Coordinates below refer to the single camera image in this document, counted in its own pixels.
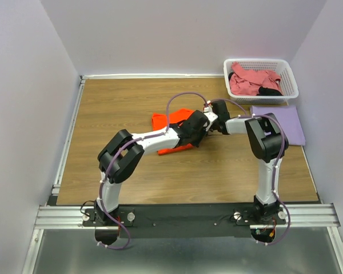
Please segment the orange t-shirt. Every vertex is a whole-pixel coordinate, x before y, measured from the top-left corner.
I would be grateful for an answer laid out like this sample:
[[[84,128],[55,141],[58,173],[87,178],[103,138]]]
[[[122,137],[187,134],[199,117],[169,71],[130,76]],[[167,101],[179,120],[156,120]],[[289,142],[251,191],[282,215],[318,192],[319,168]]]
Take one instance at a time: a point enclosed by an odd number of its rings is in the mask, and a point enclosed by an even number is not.
[[[189,118],[191,114],[193,113],[193,110],[187,109],[187,108],[181,108],[177,110],[176,112],[172,112],[169,115],[170,118],[170,123],[178,123],[181,124],[184,120]],[[167,125],[167,119],[165,114],[159,114],[159,113],[154,113],[151,117],[151,125],[153,131],[160,130]],[[187,144],[181,147],[176,147],[176,148],[171,148],[171,149],[163,149],[159,150],[157,153],[159,156],[161,155],[166,155],[166,154],[172,154],[175,152],[180,152],[183,150],[189,150],[193,148],[191,144]]]

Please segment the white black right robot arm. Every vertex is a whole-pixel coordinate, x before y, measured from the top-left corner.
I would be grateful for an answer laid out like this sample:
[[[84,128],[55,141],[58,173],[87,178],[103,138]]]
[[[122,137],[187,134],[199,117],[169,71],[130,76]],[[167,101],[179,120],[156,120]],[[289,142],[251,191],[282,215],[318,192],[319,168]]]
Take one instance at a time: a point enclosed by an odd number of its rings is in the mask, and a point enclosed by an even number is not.
[[[272,113],[239,115],[231,118],[226,99],[209,103],[217,120],[212,129],[224,135],[246,133],[253,155],[258,159],[258,189],[248,218],[263,224],[280,212],[278,179],[287,137]]]

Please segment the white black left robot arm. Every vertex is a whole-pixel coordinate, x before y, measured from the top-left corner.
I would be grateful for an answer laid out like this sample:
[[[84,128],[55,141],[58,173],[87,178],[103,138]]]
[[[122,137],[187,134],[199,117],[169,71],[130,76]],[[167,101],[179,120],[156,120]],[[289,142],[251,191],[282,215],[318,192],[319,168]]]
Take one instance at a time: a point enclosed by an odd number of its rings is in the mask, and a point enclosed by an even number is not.
[[[191,144],[198,147],[218,116],[205,109],[194,111],[186,120],[143,134],[118,131],[99,153],[101,186],[95,205],[95,218],[102,225],[115,220],[121,185],[132,175],[144,155]]]

